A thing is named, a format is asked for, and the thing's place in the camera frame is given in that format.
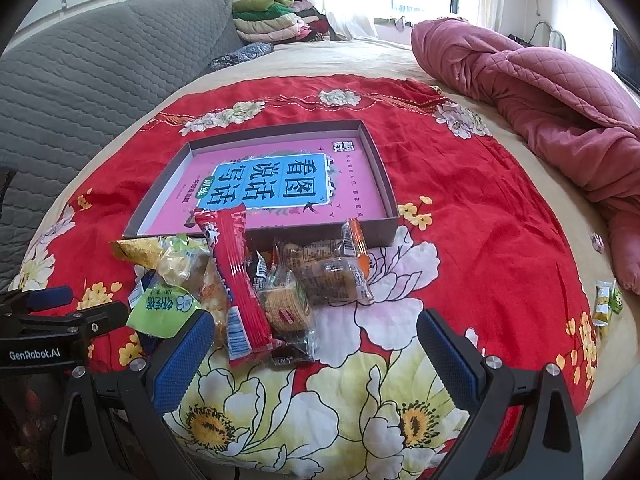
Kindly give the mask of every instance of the pink quilt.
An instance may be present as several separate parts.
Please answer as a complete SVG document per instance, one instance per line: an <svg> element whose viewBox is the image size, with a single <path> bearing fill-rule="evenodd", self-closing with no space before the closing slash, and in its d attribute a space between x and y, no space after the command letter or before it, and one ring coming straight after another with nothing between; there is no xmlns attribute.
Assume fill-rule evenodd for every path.
<svg viewBox="0 0 640 480"><path fill-rule="evenodd" d="M640 108L630 95L562 50L523 48L460 20L419 23L412 47L425 72L495 105L531 151L598 205L616 277L640 294Z"/></svg>

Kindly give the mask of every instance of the candy wrapper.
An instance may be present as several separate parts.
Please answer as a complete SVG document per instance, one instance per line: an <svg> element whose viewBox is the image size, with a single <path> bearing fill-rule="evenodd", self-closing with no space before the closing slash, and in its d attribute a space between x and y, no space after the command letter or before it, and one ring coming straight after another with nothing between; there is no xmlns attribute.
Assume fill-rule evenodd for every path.
<svg viewBox="0 0 640 480"><path fill-rule="evenodd" d="M133 262L147 269L158 266L160 256L166 249L166 239L159 236L151 238L136 238L133 240L118 240L111 242L113 256L124 262Z"/></svg>
<svg viewBox="0 0 640 480"><path fill-rule="evenodd" d="M219 211L197 210L194 219L207 239L229 296L226 314L229 363L238 366L261 360L282 342L273 338L244 268L246 208L241 204Z"/></svg>
<svg viewBox="0 0 640 480"><path fill-rule="evenodd" d="M260 305L271 327L280 334L311 330L313 316L305 293L293 272L277 265L258 291Z"/></svg>
<svg viewBox="0 0 640 480"><path fill-rule="evenodd" d="M369 254L357 218L351 218L342 226L339 240L321 240L304 247L278 242L277 250L280 261L293 271L311 262L346 256L356 258L364 277L369 277Z"/></svg>
<svg viewBox="0 0 640 480"><path fill-rule="evenodd" d="M594 326L603 327L609 325L609 300L612 288L613 283L611 282L596 282L596 310L593 313Z"/></svg>
<svg viewBox="0 0 640 480"><path fill-rule="evenodd" d="M188 291L158 280L136 302L127 326L137 332L169 339L180 332L197 307L198 302Z"/></svg>
<svg viewBox="0 0 640 480"><path fill-rule="evenodd" d="M373 294L355 258L311 262L295 270L311 306L357 301L370 304Z"/></svg>
<svg viewBox="0 0 640 480"><path fill-rule="evenodd" d="M342 226L340 240L305 247L277 240L276 254L278 261L293 271L311 306L373 301L367 284L369 255L355 218Z"/></svg>
<svg viewBox="0 0 640 480"><path fill-rule="evenodd" d="M596 332L600 339L604 339L609 335L609 329L611 326L611 318L614 314L618 315L622 312L623 303L622 303L622 293L620 291L620 287L618 286L618 282L613 280L612 283L603 282L606 285L611 285L610 293L609 293L609 313L607 315L607 324L606 325L598 325L596 321L593 321L594 326L596 327Z"/></svg>
<svg viewBox="0 0 640 480"><path fill-rule="evenodd" d="M216 345L226 345L226 311L229 309L229 296L218 273L216 261L209 257L200 289L200 305L209 311L216 323Z"/></svg>
<svg viewBox="0 0 640 480"><path fill-rule="evenodd" d="M156 274L167 285L183 288L199 299L210 259L211 253L204 243L195 242L186 235L177 235L166 241L166 249L158 260Z"/></svg>
<svg viewBox="0 0 640 480"><path fill-rule="evenodd" d="M609 304L614 314L620 314L624 307L622 303L622 292L620 286L616 280L613 280L613 286L611 287L611 295L609 297Z"/></svg>
<svg viewBox="0 0 640 480"><path fill-rule="evenodd" d="M316 360L316 332L301 330L300 332L274 333L285 344L271 352L270 364L273 367L291 366L313 363Z"/></svg>

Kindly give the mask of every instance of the gray quilted blanket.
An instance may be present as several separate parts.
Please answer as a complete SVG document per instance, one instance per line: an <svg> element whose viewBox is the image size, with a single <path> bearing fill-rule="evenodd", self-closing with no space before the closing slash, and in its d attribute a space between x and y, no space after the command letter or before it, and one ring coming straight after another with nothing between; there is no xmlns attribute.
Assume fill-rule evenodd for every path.
<svg viewBox="0 0 640 480"><path fill-rule="evenodd" d="M0 289L56 196L114 137L242 46L232 0L131 0L84 12L0 57Z"/></svg>

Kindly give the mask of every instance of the beige bedsheet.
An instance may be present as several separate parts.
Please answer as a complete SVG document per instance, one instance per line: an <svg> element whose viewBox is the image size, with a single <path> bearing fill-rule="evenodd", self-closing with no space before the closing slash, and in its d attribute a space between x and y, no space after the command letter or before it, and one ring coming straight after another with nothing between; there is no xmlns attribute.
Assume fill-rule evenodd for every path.
<svg viewBox="0 0 640 480"><path fill-rule="evenodd" d="M36 237L56 222L73 192L96 168L113 153L117 152L143 123L180 96L218 88L245 79L258 79L275 75L320 76L336 73L355 74L372 78L412 78L427 84L439 84L418 67L411 50L404 45L384 41L356 41L278 46L273 54L201 77L178 90L155 110L124 131L104 148L67 186L45 216ZM602 218L571 182L529 151L522 139L511 131L509 125L498 115L494 108L474 102L448 91L442 85L440 86L452 99L484 117L494 137L519 161L539 192L547 200L564 228L578 266L580 278L584 284L584 290L591 304L593 304L596 280L609 280L612 278L609 256L607 254L598 254L591 247L590 241L590 235L593 232L599 233L606 240L607 231ZM614 319L608 339L598 348L598 371L588 400L588 407L610 392L623 378L630 374L633 368L640 364L638 346L640 308L638 306L639 298L637 296L633 294L625 295L623 313ZM638 380L627 380L625 384L629 383L635 386L640 382L640 374L637 375L639 376ZM596 480L602 477L598 476L599 473L596 473L596 471L600 471L605 463L613 463L615 457L622 450L626 439L628 439L628 435L626 437L623 436L624 432L617 438L613 434L610 436L602 434L602 431L607 426L610 426L611 430L615 432L617 427L616 417L625 416L625 411L620 409L618 400L609 409L607 406L612 402L607 402L607 399L603 399L602 406L594 406L593 410L587 409L585 415L589 416L581 416L580 418L580 432L583 435L585 445L589 443L589 447L594 447L592 446L594 442L590 437L593 437L594 434L599 434L602 439L609 440L610 447L617 449L617 451L612 450L606 460L600 457L597 464L590 463L591 460L595 460L593 453L585 453L586 472L589 472L585 478L589 480ZM628 416L637 417L633 423L633 427L635 427L638 418L640 418L640 413L636 415L636 412L632 414L631 410L628 411Z"/></svg>

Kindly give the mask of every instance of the pink book cover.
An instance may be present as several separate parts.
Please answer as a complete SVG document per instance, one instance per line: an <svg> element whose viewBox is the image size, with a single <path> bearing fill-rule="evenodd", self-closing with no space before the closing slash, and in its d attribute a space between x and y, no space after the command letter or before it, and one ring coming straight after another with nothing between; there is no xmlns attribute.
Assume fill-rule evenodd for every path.
<svg viewBox="0 0 640 480"><path fill-rule="evenodd" d="M387 217L360 137L336 135L195 153L139 235L199 233L194 209L241 202L248 229Z"/></svg>

